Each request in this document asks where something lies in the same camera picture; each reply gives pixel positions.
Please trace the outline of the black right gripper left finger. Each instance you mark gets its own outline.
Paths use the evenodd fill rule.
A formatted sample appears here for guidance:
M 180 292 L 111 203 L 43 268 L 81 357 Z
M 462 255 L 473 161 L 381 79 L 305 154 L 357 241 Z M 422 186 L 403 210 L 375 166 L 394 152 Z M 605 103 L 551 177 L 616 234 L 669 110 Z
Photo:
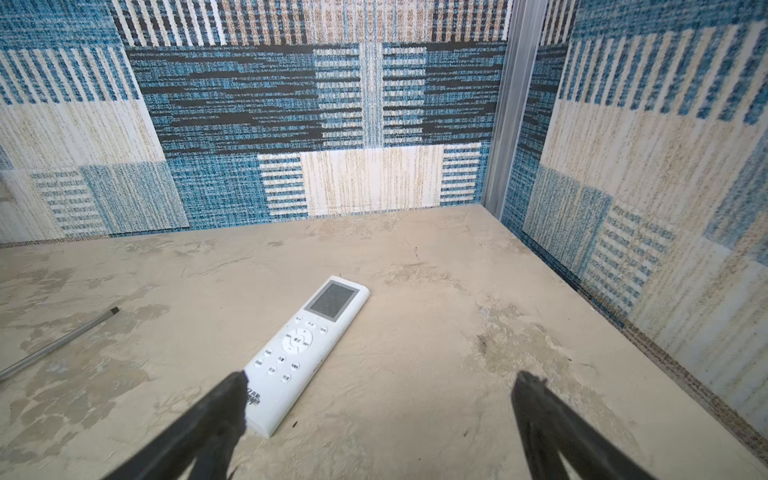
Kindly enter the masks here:
M 247 377 L 226 376 L 108 479 L 229 479 L 235 446 L 246 430 Z

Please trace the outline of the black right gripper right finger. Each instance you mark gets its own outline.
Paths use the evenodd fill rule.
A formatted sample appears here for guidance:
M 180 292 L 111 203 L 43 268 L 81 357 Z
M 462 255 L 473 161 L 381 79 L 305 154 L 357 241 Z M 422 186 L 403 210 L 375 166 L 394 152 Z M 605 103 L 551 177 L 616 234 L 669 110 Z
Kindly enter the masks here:
M 550 391 L 544 379 L 520 371 L 511 405 L 533 479 L 567 479 L 566 465 L 582 479 L 652 477 Z

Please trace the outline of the orange handled screwdriver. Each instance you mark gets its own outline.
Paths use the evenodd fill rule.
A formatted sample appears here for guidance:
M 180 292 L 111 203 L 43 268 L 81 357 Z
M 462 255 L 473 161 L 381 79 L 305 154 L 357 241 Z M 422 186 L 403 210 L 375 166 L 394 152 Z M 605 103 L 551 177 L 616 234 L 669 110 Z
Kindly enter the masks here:
M 74 329 L 71 332 L 68 332 L 64 336 L 54 340 L 53 342 L 45 345 L 44 347 L 36 350 L 32 354 L 24 357 L 23 359 L 15 362 L 11 366 L 3 369 L 1 371 L 1 382 L 5 382 L 15 376 L 16 374 L 20 373 L 24 369 L 30 367 L 43 357 L 47 356 L 50 353 L 53 353 L 54 351 L 60 349 L 61 347 L 71 343 L 73 340 L 81 337 L 85 333 L 89 332 L 96 326 L 102 324 L 106 320 L 114 317 L 116 314 L 120 312 L 120 308 L 115 306 L 101 315 L 99 315 L 97 318 L 79 326 L 78 328 Z

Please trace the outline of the white remote with grey screen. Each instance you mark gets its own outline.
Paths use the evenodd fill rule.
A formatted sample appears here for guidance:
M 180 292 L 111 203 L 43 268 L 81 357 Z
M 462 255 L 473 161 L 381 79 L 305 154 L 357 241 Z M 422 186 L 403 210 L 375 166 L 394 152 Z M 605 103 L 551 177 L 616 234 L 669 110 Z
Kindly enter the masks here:
M 245 366 L 248 428 L 269 438 L 370 296 L 331 276 Z

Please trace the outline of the aluminium corner post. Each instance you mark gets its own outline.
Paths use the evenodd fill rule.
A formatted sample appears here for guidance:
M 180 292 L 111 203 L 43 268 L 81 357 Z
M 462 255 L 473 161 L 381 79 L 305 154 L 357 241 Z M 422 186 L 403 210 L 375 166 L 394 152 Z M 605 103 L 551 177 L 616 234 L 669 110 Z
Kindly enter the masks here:
M 514 154 L 548 3 L 514 1 L 509 10 L 507 45 L 490 142 L 482 204 L 501 219 Z

